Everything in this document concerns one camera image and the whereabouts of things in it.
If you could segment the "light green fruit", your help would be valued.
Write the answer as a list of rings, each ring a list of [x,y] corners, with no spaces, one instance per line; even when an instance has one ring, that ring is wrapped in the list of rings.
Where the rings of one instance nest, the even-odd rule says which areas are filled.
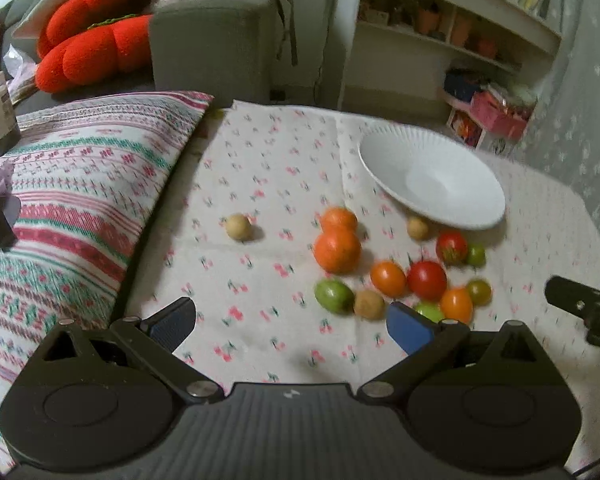
[[[445,315],[437,304],[428,301],[419,301],[413,310],[433,323],[439,323],[445,319]]]

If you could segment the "orange cherry tomato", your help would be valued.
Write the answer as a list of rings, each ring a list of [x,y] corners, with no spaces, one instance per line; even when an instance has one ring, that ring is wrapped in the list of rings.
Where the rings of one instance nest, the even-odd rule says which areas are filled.
[[[402,298],[408,292],[404,271],[391,260],[376,262],[370,270],[370,280],[377,290],[390,298]]]
[[[474,315],[474,304],[464,287],[448,288],[439,301],[439,307],[446,318],[468,325]]]

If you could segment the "large red tomato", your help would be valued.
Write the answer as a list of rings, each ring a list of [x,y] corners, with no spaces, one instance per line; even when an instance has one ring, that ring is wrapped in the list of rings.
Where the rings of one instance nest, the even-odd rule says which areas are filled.
[[[418,298],[438,302],[448,287],[448,277],[440,263],[420,260],[406,274],[407,286]]]

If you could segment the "brown longan front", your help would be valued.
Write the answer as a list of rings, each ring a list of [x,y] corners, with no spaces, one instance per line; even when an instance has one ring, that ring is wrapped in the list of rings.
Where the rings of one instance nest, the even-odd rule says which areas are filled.
[[[379,321],[386,315],[385,298],[370,289],[358,290],[355,294],[353,312],[367,321]]]

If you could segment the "brown longan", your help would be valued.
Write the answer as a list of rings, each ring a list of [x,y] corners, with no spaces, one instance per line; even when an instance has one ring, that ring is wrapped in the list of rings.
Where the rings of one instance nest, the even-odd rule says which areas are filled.
[[[407,219],[406,230],[409,237],[416,242],[428,240],[430,237],[430,226],[426,220],[417,216]]]
[[[367,321],[379,321],[386,315],[385,298],[370,289],[358,290],[355,294],[353,312]]]

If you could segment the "olive green tomato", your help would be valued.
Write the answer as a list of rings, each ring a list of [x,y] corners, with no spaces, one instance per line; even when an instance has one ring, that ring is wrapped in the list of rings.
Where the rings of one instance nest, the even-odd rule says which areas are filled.
[[[469,297],[475,307],[484,307],[492,300],[491,285],[482,278],[474,278],[465,286]]]

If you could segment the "green oval fruit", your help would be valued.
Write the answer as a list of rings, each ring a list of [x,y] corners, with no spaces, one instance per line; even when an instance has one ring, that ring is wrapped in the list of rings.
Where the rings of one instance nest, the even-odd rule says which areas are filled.
[[[348,285],[330,278],[315,284],[314,296],[325,310],[338,315],[349,314],[355,300],[355,294]]]

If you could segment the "red tomato with stem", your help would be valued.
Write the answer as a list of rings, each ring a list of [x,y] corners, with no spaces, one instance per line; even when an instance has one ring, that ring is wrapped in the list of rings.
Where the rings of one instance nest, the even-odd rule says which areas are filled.
[[[459,266],[468,255],[468,241],[457,230],[443,230],[438,234],[436,254],[446,266]]]

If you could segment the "large orange mandarin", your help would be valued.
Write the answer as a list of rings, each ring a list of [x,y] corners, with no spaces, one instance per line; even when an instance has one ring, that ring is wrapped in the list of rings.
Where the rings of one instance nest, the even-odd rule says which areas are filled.
[[[324,271],[337,275],[349,274],[358,268],[362,245],[355,232],[323,232],[314,240],[313,255]]]

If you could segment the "pale beige longan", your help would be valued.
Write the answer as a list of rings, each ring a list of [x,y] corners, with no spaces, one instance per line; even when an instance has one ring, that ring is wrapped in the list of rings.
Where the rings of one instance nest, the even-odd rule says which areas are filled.
[[[244,214],[231,214],[224,223],[225,233],[236,242],[245,242],[252,237],[252,224]]]

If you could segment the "small orange mandarin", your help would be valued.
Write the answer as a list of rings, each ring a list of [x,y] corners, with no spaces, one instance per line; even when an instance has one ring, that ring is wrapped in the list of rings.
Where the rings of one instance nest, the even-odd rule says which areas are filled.
[[[320,226],[323,232],[355,232],[358,229],[358,218],[346,207],[329,207],[321,214]]]

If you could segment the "small green tomato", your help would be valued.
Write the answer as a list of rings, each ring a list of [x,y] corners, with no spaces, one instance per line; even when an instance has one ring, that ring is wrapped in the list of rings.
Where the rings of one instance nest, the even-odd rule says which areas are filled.
[[[466,263],[475,269],[483,268],[486,265],[486,248],[481,244],[469,244]]]

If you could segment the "floral lace curtain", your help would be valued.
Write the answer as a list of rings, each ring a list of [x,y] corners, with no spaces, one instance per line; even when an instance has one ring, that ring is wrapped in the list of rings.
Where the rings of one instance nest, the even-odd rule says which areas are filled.
[[[562,34],[515,159],[581,195],[600,232],[600,0],[550,0]]]

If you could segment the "grey sofa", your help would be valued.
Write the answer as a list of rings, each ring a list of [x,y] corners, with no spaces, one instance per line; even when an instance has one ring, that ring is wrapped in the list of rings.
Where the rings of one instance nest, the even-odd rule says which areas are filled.
[[[7,14],[4,45],[38,56],[38,37],[50,16],[67,0],[15,0]],[[148,32],[150,64],[118,73],[85,87],[60,93],[38,90],[22,110],[55,102],[140,90],[197,90],[211,94],[216,105],[234,100],[268,102],[272,66],[283,51],[298,58],[292,0],[184,0],[151,12]]]

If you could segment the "red plush flower pillow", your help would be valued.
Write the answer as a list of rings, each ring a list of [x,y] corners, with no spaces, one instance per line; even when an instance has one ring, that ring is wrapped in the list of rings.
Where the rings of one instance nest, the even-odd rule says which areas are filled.
[[[67,0],[38,37],[38,90],[60,93],[150,64],[149,0]]]

